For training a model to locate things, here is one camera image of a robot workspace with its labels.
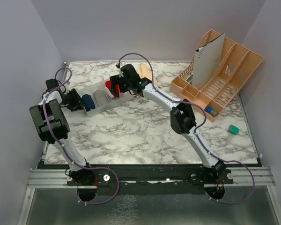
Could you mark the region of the beige underwear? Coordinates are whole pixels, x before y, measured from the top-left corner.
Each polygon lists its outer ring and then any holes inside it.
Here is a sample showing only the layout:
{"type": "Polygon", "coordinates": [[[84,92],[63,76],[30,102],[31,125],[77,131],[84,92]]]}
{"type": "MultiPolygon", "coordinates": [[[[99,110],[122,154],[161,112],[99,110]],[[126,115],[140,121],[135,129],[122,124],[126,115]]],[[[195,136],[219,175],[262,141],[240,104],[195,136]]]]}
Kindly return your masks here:
{"type": "Polygon", "coordinates": [[[141,63],[136,71],[140,78],[147,78],[152,81],[152,71],[148,65],[141,63]]]}

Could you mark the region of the red boxer underwear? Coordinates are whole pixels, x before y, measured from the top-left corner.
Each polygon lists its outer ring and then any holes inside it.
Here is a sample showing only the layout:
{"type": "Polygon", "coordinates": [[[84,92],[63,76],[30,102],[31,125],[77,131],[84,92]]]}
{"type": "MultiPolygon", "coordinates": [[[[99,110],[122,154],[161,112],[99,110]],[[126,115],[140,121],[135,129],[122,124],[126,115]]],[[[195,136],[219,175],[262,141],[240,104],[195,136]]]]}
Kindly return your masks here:
{"type": "Polygon", "coordinates": [[[105,82],[105,90],[110,98],[119,97],[119,85],[113,85],[110,80],[105,82]]]}

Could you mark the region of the clear plastic storage box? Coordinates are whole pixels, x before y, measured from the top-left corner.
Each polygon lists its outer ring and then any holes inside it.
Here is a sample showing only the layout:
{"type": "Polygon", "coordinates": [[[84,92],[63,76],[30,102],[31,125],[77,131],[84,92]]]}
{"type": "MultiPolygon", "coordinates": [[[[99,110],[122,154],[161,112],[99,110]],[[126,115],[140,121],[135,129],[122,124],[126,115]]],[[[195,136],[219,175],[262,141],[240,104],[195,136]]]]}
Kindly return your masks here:
{"type": "Polygon", "coordinates": [[[129,92],[120,93],[118,85],[116,86],[117,94],[115,96],[112,95],[110,89],[110,80],[103,80],[80,90],[75,88],[83,102],[86,103],[86,106],[82,106],[82,111],[91,117],[111,108],[121,106],[134,98],[129,92]]]}

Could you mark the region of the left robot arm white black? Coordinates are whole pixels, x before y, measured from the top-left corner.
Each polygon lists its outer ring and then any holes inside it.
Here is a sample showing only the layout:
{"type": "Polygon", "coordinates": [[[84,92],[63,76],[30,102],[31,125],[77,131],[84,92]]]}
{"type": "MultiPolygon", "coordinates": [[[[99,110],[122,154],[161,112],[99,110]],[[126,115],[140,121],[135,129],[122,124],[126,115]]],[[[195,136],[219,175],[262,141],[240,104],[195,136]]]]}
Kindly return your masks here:
{"type": "Polygon", "coordinates": [[[36,131],[41,140],[53,145],[65,158],[72,182],[89,185],[95,178],[94,173],[70,139],[70,127],[62,111],[63,107],[70,111],[81,110],[86,103],[75,89],[62,90],[56,79],[49,79],[45,83],[47,90],[43,93],[42,101],[29,108],[36,131]]]}

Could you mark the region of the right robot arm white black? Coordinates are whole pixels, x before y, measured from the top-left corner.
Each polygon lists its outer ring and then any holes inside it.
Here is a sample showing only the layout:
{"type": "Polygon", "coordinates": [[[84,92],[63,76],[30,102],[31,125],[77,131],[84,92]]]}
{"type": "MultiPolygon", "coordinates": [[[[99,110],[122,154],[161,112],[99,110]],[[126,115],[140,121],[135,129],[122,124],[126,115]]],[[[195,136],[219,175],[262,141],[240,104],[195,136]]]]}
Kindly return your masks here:
{"type": "Polygon", "coordinates": [[[196,118],[192,109],[192,103],[187,100],[170,96],[156,87],[148,78],[140,78],[132,64],[124,66],[116,65],[118,75],[110,77],[111,93],[129,92],[131,95],[140,96],[151,100],[170,114],[170,126],[172,130],[182,135],[193,147],[200,157],[206,179],[210,183],[217,183],[223,177],[226,169],[225,163],[211,150],[206,140],[199,133],[196,118]]]}

